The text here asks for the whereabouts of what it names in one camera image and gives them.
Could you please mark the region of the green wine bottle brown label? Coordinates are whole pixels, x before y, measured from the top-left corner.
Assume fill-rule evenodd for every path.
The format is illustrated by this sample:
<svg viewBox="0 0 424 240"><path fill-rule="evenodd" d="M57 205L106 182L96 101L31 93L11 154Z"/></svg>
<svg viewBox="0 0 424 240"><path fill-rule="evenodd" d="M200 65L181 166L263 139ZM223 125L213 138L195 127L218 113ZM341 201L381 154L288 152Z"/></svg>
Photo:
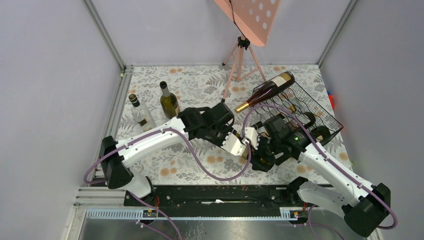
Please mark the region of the green wine bottle brown label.
<svg viewBox="0 0 424 240"><path fill-rule="evenodd" d="M240 133L240 132L238 132L238 138L240 139L240 141L241 141L241 142L243 142L243 143L246 145L246 149L245 149L245 151L244 151L243 155L242 155L242 156L240 156L240 157L241 157L241 158L243 158L243 159L247 159L247 158L248 158L248 154L249 154L249 153L251 153L252 151L256 150L256 149L254 149L254 148L250 145L249 141L248 141L247 139L245 139L245 138L241 135L241 133Z"/></svg>

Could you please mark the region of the olive wine bottle black cap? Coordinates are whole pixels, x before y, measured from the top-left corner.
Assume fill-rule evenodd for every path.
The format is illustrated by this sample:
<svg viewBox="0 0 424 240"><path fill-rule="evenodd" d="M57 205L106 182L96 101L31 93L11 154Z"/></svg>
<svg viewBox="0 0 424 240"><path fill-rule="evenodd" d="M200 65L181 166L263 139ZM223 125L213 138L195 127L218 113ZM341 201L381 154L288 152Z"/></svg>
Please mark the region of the olive wine bottle black cap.
<svg viewBox="0 0 424 240"><path fill-rule="evenodd" d="M289 160L290 158L294 158L295 160L298 160L299 154L292 151L283 151L281 153L276 154L275 156L274 164L279 166L285 161Z"/></svg>

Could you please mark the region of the dark wine bottle beside arm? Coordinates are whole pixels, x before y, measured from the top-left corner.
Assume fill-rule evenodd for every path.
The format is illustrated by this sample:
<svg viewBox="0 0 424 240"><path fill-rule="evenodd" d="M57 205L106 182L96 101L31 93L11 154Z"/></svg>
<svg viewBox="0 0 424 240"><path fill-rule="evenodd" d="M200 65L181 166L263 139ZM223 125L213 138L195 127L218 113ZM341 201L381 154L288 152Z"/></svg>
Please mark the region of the dark wine bottle beside arm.
<svg viewBox="0 0 424 240"><path fill-rule="evenodd" d="M165 81L161 81L159 86L162 90L162 96L160 97L162 110L168 119L172 119L180 112L180 105L178 103L177 97L175 94L169 91L168 85Z"/></svg>

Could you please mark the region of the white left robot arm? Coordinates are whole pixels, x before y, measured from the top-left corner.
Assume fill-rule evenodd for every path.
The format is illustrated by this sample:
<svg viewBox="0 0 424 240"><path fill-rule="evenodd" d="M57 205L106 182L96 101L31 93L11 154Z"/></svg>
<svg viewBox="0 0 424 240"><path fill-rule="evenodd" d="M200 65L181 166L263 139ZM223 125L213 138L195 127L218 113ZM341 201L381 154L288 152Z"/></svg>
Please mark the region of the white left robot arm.
<svg viewBox="0 0 424 240"><path fill-rule="evenodd" d="M126 190L135 194L144 206L152 204L155 192L148 177L131 172L142 158L174 144L202 139L226 152L241 156L246 146L232 127L234 114L220 102L214 107L188 107L164 124L135 137L115 140L102 139L100 166L109 189Z"/></svg>

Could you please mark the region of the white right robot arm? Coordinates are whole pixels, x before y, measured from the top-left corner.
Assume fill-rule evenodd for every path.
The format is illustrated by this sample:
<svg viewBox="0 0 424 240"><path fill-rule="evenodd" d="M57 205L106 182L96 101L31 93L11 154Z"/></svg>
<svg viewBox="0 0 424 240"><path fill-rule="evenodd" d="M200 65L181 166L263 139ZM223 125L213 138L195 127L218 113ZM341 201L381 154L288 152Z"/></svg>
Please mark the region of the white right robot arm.
<svg viewBox="0 0 424 240"><path fill-rule="evenodd" d="M341 217L359 236L369 237L393 213L391 190L384 183L373 184L335 159L322 145L331 134L329 129L315 125L313 113L303 115L306 123L289 114L295 123L292 125L280 113L244 128L245 138L254 148L253 169L265 172L289 158L312 167L333 189L298 177L288 186L287 201L293 206L307 202L322 207Z"/></svg>

